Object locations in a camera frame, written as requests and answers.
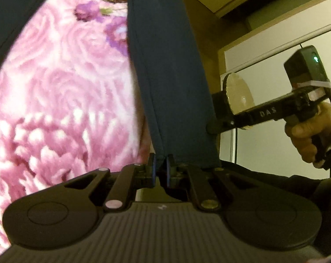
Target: pink floral blanket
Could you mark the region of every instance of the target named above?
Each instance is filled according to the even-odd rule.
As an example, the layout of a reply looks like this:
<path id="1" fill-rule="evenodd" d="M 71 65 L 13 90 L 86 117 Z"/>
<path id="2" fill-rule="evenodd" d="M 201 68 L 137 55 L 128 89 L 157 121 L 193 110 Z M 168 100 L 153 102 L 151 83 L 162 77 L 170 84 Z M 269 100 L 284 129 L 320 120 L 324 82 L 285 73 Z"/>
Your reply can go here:
<path id="1" fill-rule="evenodd" d="M 2 215 L 11 202 L 147 159 L 126 1 L 46 0 L 0 69 L 0 254 L 10 246 Z"/>

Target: human hand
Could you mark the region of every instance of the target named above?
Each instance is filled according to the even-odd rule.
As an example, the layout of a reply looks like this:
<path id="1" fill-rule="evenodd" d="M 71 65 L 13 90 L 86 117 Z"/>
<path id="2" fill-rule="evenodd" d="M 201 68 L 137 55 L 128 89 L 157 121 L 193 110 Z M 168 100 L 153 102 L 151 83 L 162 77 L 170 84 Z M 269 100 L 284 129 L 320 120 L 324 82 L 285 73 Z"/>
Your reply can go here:
<path id="1" fill-rule="evenodd" d="M 315 161 L 317 148 L 312 144 L 312 136 L 319 135 L 324 145 L 331 141 L 331 104 L 322 102 L 319 104 L 319 113 L 311 119 L 295 126 L 286 124 L 285 133 L 291 138 L 303 161 L 312 163 Z"/>

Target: ribbed gray surface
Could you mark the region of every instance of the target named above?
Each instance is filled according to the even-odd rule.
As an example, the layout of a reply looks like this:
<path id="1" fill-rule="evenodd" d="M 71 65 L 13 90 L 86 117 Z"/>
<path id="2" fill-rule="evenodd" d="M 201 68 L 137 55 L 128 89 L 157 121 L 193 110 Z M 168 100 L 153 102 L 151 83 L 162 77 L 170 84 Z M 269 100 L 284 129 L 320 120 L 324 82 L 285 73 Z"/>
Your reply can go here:
<path id="1" fill-rule="evenodd" d="M 52 251 L 12 246 L 0 263 L 304 263 L 312 247 L 287 252 L 260 250 L 233 236 L 216 214 L 191 203 L 133 203 L 104 217 L 88 238 Z"/>

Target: round screw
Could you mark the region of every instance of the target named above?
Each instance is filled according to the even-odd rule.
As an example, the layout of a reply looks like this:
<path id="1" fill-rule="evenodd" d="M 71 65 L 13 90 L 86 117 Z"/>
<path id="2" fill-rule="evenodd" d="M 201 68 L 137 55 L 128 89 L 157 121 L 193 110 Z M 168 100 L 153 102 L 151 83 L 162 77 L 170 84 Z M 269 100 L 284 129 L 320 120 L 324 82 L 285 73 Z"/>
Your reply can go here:
<path id="1" fill-rule="evenodd" d="M 122 206 L 123 202 L 119 200 L 109 200 L 108 202 L 106 202 L 106 207 L 109 209 L 119 209 Z"/>
<path id="2" fill-rule="evenodd" d="M 216 200 L 204 200 L 201 203 L 201 206 L 205 209 L 216 209 L 217 207 L 219 207 L 219 203 Z"/>

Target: purple flower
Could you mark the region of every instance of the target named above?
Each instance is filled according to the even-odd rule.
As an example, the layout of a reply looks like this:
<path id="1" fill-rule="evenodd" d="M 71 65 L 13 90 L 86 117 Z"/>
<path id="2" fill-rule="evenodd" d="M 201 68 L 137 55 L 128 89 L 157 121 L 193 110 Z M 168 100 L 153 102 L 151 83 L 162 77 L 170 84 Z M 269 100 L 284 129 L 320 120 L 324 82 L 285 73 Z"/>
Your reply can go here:
<path id="1" fill-rule="evenodd" d="M 107 34 L 106 41 L 109 45 L 124 56 L 128 55 L 126 31 L 126 17 L 113 17 L 103 31 Z"/>
<path id="2" fill-rule="evenodd" d="M 90 1 L 86 4 L 79 4 L 74 10 L 74 15 L 78 21 L 89 22 L 96 20 L 97 22 L 103 22 L 103 16 L 99 9 L 99 3 L 97 1 Z"/>

